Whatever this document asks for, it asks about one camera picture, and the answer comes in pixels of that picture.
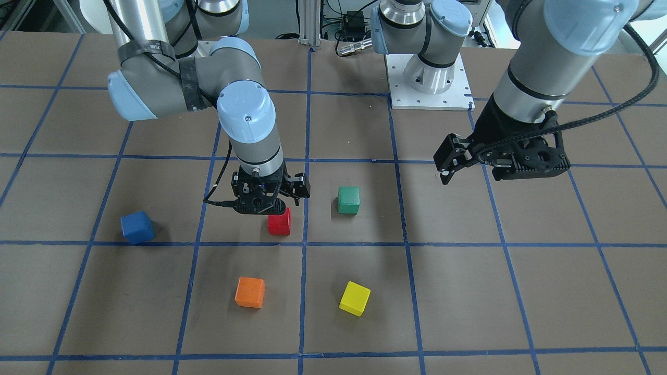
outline white mounting plate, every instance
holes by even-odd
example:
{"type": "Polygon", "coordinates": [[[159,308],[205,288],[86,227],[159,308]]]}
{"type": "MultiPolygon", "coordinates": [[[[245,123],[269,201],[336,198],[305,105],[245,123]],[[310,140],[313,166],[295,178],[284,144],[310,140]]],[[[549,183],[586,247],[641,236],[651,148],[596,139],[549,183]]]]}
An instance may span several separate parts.
{"type": "Polygon", "coordinates": [[[458,55],[454,63],[456,70],[450,89],[437,95],[419,92],[405,82],[403,70],[412,56],[410,54],[386,55],[387,78],[392,93],[393,108],[467,111],[472,105],[472,109],[475,109],[461,55],[458,55]]]}

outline toy block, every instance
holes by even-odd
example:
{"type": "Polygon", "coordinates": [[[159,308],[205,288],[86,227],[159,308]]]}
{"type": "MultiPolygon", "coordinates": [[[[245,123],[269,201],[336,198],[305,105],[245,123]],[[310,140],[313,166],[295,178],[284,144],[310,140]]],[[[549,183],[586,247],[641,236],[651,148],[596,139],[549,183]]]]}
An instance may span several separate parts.
{"type": "Polygon", "coordinates": [[[353,282],[348,282],[338,308],[350,314],[361,316],[366,309],[371,290],[353,282]]]}
{"type": "Polygon", "coordinates": [[[289,236],[291,227],[291,211],[289,207],[282,215],[269,215],[269,234],[273,236],[289,236]]]}
{"type": "Polygon", "coordinates": [[[356,215],[361,204],[360,191],[356,186],[338,188],[338,213],[356,215]]]}
{"type": "Polygon", "coordinates": [[[236,304],[244,308],[261,308],[264,303],[264,290],[266,285],[264,280],[255,278],[239,278],[239,285],[236,287],[236,304]]]}
{"type": "Polygon", "coordinates": [[[123,237],[132,245],[155,238],[153,222],[144,211],[135,212],[121,218],[123,237]]]}

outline light blue joint cap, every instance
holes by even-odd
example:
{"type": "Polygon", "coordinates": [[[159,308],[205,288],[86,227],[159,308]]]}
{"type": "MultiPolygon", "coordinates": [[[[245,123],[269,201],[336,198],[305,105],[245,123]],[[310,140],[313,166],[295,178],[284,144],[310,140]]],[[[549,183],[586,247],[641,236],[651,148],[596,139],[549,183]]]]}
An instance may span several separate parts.
{"type": "Polygon", "coordinates": [[[127,121],[157,119],[157,116],[146,107],[146,104],[134,91],[123,76],[123,72],[114,71],[109,74],[109,95],[118,114],[127,121]]]}
{"type": "Polygon", "coordinates": [[[239,35],[248,31],[248,25],[250,24],[250,10],[248,9],[248,0],[241,0],[241,25],[236,31],[235,35],[239,35]]]}
{"type": "Polygon", "coordinates": [[[217,115],[227,135],[240,143],[257,143],[275,125],[275,107],[268,91],[255,81],[236,81],[217,98],[217,115]]]}
{"type": "Polygon", "coordinates": [[[667,15],[667,0],[655,0],[646,10],[635,18],[635,21],[647,21],[649,19],[658,19],[667,15]]]}
{"type": "Polygon", "coordinates": [[[259,59],[257,58],[255,51],[252,49],[250,44],[248,44],[248,42],[244,41],[243,39],[238,37],[222,37],[220,38],[219,41],[216,41],[213,44],[213,47],[211,47],[209,55],[213,55],[218,49],[221,48],[234,48],[241,50],[247,53],[248,55],[251,55],[255,59],[257,64],[259,64],[259,69],[261,70],[261,64],[259,63],[259,59]]]}
{"type": "Polygon", "coordinates": [[[162,11],[162,19],[165,23],[171,21],[174,16],[183,7],[183,0],[158,0],[160,3],[160,10],[162,11]]]}
{"type": "Polygon", "coordinates": [[[468,8],[456,0],[434,0],[431,14],[450,33],[465,37],[472,25],[472,14],[468,8]]]}
{"type": "Polygon", "coordinates": [[[384,40],[382,32],[382,22],[380,22],[380,11],[378,7],[371,10],[371,40],[373,41],[373,51],[380,55],[389,55],[387,43],[384,40]]]}
{"type": "Polygon", "coordinates": [[[639,0],[545,0],[546,26],[568,51],[595,56],[611,48],[639,0]]]}

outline gray floor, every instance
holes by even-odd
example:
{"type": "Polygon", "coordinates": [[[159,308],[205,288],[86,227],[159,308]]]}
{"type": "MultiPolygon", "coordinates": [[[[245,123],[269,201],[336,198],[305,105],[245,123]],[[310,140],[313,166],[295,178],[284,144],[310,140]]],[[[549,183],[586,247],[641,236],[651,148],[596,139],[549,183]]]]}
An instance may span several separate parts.
{"type": "MultiPolygon", "coordinates": [[[[565,133],[570,173],[476,166],[445,187],[432,154],[479,110],[392,110],[378,55],[251,41],[312,183],[278,238],[202,206],[226,145],[212,109],[116,114],[112,37],[0,38],[0,374],[667,374],[664,75],[565,133]],[[341,185],[357,216],[336,214],[341,185]],[[139,210],[157,237],[130,246],[119,218],[139,210]],[[261,310],[234,304],[240,276],[265,279],[261,310]],[[372,290],[361,318],[338,310],[348,280],[372,290]]],[[[462,51],[478,109],[513,53],[462,51]]],[[[563,121],[647,80],[640,56],[605,55],[563,121]]]]}

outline velcro strap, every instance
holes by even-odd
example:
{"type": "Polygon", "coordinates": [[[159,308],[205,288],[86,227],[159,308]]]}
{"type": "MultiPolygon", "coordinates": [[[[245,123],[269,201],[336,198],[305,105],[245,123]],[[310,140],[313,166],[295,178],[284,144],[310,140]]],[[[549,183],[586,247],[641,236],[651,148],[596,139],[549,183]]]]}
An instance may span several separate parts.
{"type": "Polygon", "coordinates": [[[199,94],[199,80],[197,78],[197,67],[194,57],[179,59],[178,66],[181,70],[181,90],[188,112],[201,111],[206,108],[204,100],[199,94]]]}
{"type": "Polygon", "coordinates": [[[126,44],[122,45],[118,49],[118,58],[121,61],[121,64],[125,60],[135,57],[136,55],[141,55],[144,52],[148,53],[157,53],[170,57],[172,60],[176,61],[175,53],[173,47],[166,42],[159,40],[133,40],[129,41],[126,44]]]}

